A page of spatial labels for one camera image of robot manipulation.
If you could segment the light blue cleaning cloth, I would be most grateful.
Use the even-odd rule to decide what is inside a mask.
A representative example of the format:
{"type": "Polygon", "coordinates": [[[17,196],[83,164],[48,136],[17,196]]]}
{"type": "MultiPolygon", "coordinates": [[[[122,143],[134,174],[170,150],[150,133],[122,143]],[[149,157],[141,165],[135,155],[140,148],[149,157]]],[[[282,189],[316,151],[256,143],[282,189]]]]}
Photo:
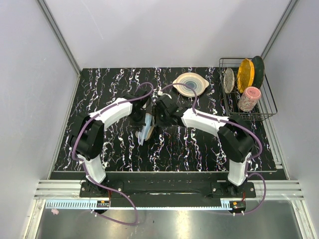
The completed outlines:
{"type": "Polygon", "coordinates": [[[146,116],[145,116],[145,127],[147,129],[153,127],[153,115],[149,114],[149,113],[146,113],[146,116]]]}

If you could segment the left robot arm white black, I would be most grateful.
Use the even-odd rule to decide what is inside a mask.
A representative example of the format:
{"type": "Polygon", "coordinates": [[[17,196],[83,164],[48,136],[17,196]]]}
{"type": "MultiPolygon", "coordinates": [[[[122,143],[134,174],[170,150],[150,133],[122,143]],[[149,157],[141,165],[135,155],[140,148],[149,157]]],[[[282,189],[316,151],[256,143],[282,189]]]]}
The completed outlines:
{"type": "Polygon", "coordinates": [[[118,120],[128,117],[130,125],[138,130],[146,126],[146,104],[150,93],[138,90],[117,98],[106,107],[90,113],[78,115],[70,133],[69,145],[72,159],[83,164],[86,178],[92,182],[90,191],[96,197],[103,197],[108,190],[104,182],[106,173],[100,154],[104,144],[104,132],[118,120]]]}

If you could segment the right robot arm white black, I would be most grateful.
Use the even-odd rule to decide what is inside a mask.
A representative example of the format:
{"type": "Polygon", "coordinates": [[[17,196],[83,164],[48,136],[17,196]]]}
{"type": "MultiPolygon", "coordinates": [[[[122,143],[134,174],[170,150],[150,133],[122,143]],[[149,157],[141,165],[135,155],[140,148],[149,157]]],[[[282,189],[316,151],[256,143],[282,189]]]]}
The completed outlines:
{"type": "Polygon", "coordinates": [[[155,101],[152,113],[156,126],[176,125],[194,128],[217,137],[229,161],[229,183],[226,185],[226,191],[234,198],[244,192],[243,183],[247,178],[246,163],[252,156],[255,139],[241,118],[214,116],[189,106],[178,106],[166,94],[155,101]]]}

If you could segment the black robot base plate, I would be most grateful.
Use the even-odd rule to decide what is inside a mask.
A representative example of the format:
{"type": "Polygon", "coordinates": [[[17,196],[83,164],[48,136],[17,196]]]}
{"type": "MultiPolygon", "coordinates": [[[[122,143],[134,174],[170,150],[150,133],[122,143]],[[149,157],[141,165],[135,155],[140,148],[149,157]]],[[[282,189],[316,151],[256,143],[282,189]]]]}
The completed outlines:
{"type": "Polygon", "coordinates": [[[252,182],[234,186],[227,173],[107,173],[108,192],[89,181],[81,184],[81,198],[110,201],[112,208],[217,207],[220,199],[256,198],[252,182]]]}

